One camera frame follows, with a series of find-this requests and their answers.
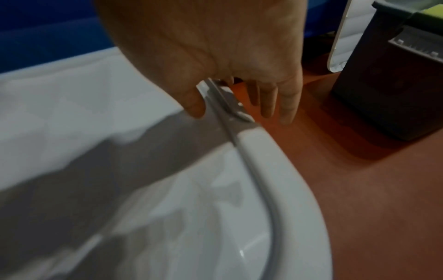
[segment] yellow-green object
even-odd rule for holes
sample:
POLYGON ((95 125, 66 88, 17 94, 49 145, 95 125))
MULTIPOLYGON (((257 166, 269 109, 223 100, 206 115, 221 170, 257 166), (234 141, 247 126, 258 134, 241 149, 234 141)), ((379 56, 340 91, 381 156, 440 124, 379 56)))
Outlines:
POLYGON ((432 8, 422 10, 421 13, 443 19, 443 4, 438 4, 432 8))

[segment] hand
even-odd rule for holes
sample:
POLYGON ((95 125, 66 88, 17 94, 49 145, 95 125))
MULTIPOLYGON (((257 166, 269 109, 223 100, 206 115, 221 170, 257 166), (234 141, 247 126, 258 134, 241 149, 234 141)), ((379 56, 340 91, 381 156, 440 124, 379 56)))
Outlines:
POLYGON ((115 44, 193 117, 204 115, 196 85, 208 77, 246 82, 261 114, 294 119, 303 86, 306 0, 95 0, 115 44))

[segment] orange floor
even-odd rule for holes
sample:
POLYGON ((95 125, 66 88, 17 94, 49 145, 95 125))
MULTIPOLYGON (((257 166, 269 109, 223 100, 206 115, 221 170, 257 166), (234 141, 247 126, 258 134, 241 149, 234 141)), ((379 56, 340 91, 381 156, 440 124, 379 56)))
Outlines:
POLYGON ((304 63, 296 120, 263 119, 322 209, 336 280, 443 279, 443 131, 414 143, 380 133, 330 95, 325 57, 304 63))

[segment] palm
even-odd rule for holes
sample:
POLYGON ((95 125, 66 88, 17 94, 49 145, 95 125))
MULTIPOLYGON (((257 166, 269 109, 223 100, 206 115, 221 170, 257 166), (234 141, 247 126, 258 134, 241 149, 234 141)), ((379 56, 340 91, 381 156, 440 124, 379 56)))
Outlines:
POLYGON ((191 115, 204 113, 201 80, 240 77, 251 102, 291 122, 301 92, 306 0, 96 0, 123 54, 191 115))

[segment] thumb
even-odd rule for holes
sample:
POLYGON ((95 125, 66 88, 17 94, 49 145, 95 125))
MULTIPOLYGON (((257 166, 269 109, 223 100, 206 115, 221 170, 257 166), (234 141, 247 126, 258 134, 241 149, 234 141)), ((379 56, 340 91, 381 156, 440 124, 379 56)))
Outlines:
POLYGON ((190 90, 170 94, 184 110, 194 118, 201 118, 206 111, 204 99, 196 87, 190 90))

